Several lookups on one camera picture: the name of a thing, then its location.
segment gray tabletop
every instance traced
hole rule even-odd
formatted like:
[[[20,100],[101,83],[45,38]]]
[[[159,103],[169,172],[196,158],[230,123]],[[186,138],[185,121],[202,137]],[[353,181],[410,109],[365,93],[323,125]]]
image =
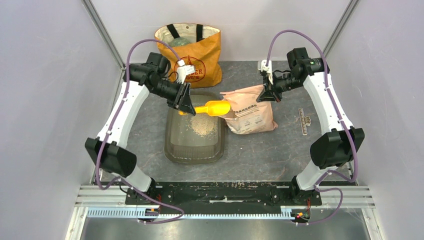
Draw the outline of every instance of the gray tabletop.
[[[286,70],[285,61],[273,62],[273,69]],[[228,92],[262,84],[256,61],[220,62],[222,82],[200,88],[214,93]],[[307,135],[302,134],[299,108],[310,116]],[[166,100],[150,94],[135,118],[128,137],[127,150],[136,154],[143,172],[157,182],[171,181],[290,181],[311,160],[311,144],[321,136],[317,112],[304,88],[285,92],[281,102],[273,102],[274,131],[237,135],[227,129],[224,154],[216,162],[181,164],[164,155]],[[348,175],[346,166],[339,170]],[[104,174],[102,180],[112,179]],[[329,176],[326,180],[340,180]]]

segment white panel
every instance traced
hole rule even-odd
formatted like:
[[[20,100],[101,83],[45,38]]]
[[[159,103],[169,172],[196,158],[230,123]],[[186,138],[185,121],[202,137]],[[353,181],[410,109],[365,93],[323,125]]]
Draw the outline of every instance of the white panel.
[[[420,239],[424,199],[424,4],[360,1],[329,54],[341,105],[365,140],[359,180],[369,186],[388,240]]]
[[[294,29],[311,37],[324,49],[349,0],[93,0],[108,33],[126,58],[137,41],[153,38],[155,31],[171,23],[197,23],[221,30],[221,61],[258,61],[267,57],[271,40],[279,31]],[[158,52],[155,43],[136,50],[132,62],[145,61]],[[279,37],[272,60],[285,60],[288,51],[307,47],[294,33]]]
[[[0,2],[0,239],[61,240],[120,70],[81,1]]]

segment black bag strap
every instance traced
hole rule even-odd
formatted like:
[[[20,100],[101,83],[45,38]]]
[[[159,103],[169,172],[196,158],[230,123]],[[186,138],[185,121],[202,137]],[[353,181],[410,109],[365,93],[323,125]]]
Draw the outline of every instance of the black bag strap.
[[[180,35],[178,34],[173,24],[166,25],[166,27],[168,28],[169,32],[172,34],[174,39],[177,39],[180,37]]]
[[[197,24],[196,25],[196,42],[203,40],[203,25]]]

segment yellow scoop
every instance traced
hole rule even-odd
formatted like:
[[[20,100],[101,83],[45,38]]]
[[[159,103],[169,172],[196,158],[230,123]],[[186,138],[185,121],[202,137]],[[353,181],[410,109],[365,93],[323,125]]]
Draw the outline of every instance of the yellow scoop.
[[[208,101],[204,106],[197,106],[194,108],[196,114],[203,114],[206,113],[209,116],[215,117],[215,116],[222,116],[227,114],[230,111],[230,103],[228,101],[220,101],[220,100],[213,100]],[[182,111],[178,111],[180,115],[186,115],[187,113],[184,113]]]

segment bag of litter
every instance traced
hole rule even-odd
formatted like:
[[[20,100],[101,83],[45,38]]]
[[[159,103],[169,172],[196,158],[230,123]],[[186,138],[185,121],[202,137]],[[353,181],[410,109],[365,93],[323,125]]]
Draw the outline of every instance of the bag of litter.
[[[220,93],[231,105],[230,112],[221,118],[225,119],[233,133],[253,134],[272,131],[278,127],[273,119],[271,103],[256,102],[263,89],[263,85],[257,85]]]

